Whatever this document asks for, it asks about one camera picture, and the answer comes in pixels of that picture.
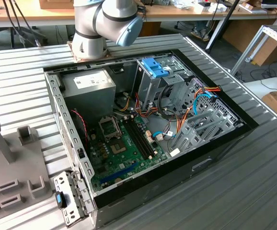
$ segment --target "metal table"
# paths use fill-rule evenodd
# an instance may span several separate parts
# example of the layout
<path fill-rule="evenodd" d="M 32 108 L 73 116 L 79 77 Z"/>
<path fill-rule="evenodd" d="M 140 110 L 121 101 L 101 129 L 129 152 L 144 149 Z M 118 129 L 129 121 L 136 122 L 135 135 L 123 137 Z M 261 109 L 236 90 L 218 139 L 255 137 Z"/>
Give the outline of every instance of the metal table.
<path fill-rule="evenodd" d="M 249 52 L 252 50 L 252 48 L 258 43 L 262 35 L 265 34 L 264 38 L 261 40 L 260 44 L 257 46 L 257 48 L 254 50 L 254 52 L 250 55 L 250 57 L 247 57 Z M 277 41 L 277 25 L 262 25 L 257 32 L 257 34 L 254 36 L 248 47 L 245 49 L 233 69 L 231 70 L 231 75 L 235 75 L 237 71 L 239 70 L 241 64 L 243 63 L 244 60 L 246 62 L 251 62 L 255 55 L 260 51 L 262 48 L 263 44 L 262 42 L 268 38 L 271 37 Z"/>
<path fill-rule="evenodd" d="M 217 165 L 102 229 L 277 229 L 277 115 L 191 40 L 179 34 L 142 37 L 130 47 L 109 42 L 108 47 L 115 57 L 180 49 L 260 127 Z M 67 45 L 0 51 L 2 133 L 24 124 L 35 127 L 50 178 L 70 165 L 51 112 L 42 67 L 71 62 Z M 90 227 L 85 220 L 72 229 Z M 54 196 L 0 219 L 0 229 L 13 228 L 66 229 Z"/>

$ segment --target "blue latch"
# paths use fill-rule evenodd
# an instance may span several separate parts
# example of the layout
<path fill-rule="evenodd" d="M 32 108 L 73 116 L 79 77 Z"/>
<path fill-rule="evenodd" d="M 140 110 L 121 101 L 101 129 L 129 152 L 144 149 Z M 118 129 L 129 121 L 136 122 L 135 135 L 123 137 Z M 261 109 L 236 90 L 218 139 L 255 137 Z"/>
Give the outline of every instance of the blue latch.
<path fill-rule="evenodd" d="M 152 72 L 154 78 L 166 77 L 169 75 L 169 72 L 163 70 L 160 63 L 156 62 L 153 58 L 142 59 L 146 69 Z"/>
<path fill-rule="evenodd" d="M 61 202 L 62 202 L 62 199 L 61 199 L 61 195 L 60 195 L 60 194 L 57 195 L 57 200 L 58 200 L 58 203 L 61 203 Z"/>

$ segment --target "motherboard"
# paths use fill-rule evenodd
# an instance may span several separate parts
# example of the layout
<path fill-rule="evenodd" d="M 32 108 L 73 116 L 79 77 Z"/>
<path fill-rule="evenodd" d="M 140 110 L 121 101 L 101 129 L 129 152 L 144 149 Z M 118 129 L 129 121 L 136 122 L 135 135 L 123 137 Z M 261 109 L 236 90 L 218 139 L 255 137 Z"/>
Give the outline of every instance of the motherboard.
<path fill-rule="evenodd" d="M 116 184 L 132 175 L 167 159 L 161 147 L 148 137 L 148 129 L 139 116 L 127 120 L 114 118 L 119 137 L 107 139 L 115 133 L 115 124 L 106 121 L 91 130 L 90 161 L 95 175 L 92 185 L 95 191 Z"/>

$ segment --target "white sticker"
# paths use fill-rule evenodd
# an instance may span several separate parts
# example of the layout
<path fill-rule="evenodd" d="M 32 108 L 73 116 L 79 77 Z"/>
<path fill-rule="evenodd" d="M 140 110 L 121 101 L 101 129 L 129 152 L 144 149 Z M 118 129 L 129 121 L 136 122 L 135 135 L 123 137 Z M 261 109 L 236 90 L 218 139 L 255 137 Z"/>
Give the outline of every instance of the white sticker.
<path fill-rule="evenodd" d="M 82 77 L 76 77 L 74 81 L 78 89 L 83 89 L 95 85 L 106 84 L 110 82 L 110 79 L 104 74 L 93 73 Z"/>
<path fill-rule="evenodd" d="M 169 66 L 165 66 L 165 67 L 163 67 L 163 70 L 168 71 L 168 70 L 172 70 L 172 69 Z"/>
<path fill-rule="evenodd" d="M 168 132 L 167 132 L 167 135 L 170 136 L 170 137 L 172 137 L 172 136 L 173 136 L 173 132 L 172 132 L 172 131 L 168 131 Z"/>

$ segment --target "computer monitor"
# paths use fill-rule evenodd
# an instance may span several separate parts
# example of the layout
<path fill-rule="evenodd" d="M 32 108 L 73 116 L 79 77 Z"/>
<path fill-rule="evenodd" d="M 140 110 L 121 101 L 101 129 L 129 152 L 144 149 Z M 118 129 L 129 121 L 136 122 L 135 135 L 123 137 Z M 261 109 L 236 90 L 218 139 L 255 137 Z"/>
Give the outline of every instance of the computer monitor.
<path fill-rule="evenodd" d="M 277 0 L 263 0 L 262 1 L 262 8 L 276 8 L 277 7 Z"/>

